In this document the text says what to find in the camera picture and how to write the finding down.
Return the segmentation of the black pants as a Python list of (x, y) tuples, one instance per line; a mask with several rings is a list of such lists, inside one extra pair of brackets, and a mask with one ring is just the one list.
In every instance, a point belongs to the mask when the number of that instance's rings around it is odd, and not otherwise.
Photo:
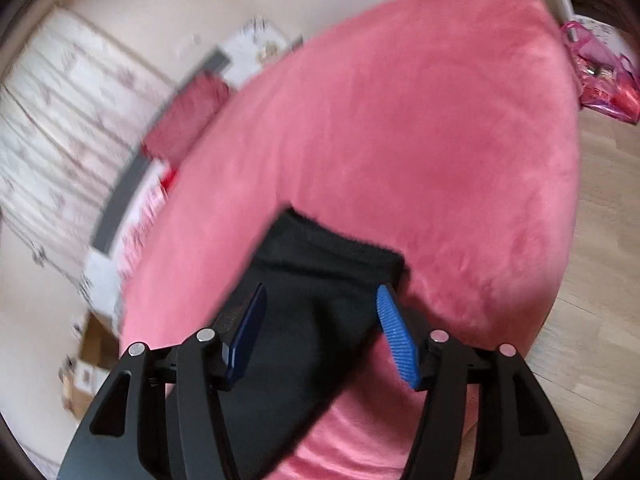
[(398, 285), (398, 252), (350, 240), (285, 209), (226, 304), (256, 284), (265, 321), (244, 378), (221, 396), (243, 479), (374, 479), (387, 474), (352, 402), (329, 411), (380, 331), (376, 292)]

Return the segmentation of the brown cardboard box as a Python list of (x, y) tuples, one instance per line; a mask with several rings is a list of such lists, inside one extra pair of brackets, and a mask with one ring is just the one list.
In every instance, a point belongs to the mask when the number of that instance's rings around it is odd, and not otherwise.
[(73, 356), (58, 371), (63, 408), (81, 420), (119, 359), (119, 340), (93, 312), (88, 311)]

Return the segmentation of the grey bed headboard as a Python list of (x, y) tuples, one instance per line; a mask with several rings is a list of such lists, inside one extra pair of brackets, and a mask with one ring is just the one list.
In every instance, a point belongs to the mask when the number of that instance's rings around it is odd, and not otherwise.
[(175, 170), (186, 157), (231, 94), (230, 84), (222, 78), (231, 65), (224, 50), (214, 49), (160, 109), (107, 203), (93, 234), (93, 250), (105, 255), (114, 252), (125, 219), (152, 165), (160, 162)]

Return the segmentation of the pink plush blanket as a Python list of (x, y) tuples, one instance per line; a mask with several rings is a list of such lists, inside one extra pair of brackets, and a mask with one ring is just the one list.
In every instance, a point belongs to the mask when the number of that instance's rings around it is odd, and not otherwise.
[[(390, 0), (264, 70), (178, 166), (124, 292), (122, 343), (212, 322), (292, 208), (398, 252), (402, 301), (473, 347), (527, 352), (573, 237), (577, 92), (542, 0)], [(424, 397), (381, 331), (331, 413), (355, 405), (405, 467)]]

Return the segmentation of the dark red pillow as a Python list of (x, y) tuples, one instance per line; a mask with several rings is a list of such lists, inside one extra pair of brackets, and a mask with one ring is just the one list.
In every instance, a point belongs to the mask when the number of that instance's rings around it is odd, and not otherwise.
[(142, 151), (178, 167), (230, 96), (220, 77), (208, 70), (198, 73), (160, 113), (142, 141)]

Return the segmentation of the white patterned bed sheet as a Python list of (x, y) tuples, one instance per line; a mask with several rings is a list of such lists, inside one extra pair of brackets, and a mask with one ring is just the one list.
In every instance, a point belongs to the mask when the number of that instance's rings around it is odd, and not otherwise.
[[(232, 65), (222, 73), (231, 93), (246, 84), (268, 64), (298, 48), (304, 37), (288, 38), (268, 18), (255, 16), (219, 46)], [(98, 316), (115, 335), (122, 332), (125, 316), (125, 283), (140, 260), (142, 246), (166, 202), (167, 188), (175, 170), (156, 162), (144, 178), (134, 206), (125, 219), (114, 252), (108, 255), (89, 248), (80, 291), (89, 310)]]

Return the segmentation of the pink plastic bag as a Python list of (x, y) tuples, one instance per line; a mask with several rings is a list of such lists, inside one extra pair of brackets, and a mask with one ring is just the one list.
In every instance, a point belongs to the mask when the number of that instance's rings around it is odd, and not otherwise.
[(575, 21), (561, 27), (580, 85), (582, 107), (638, 124), (639, 73), (626, 55), (614, 54), (588, 28)]

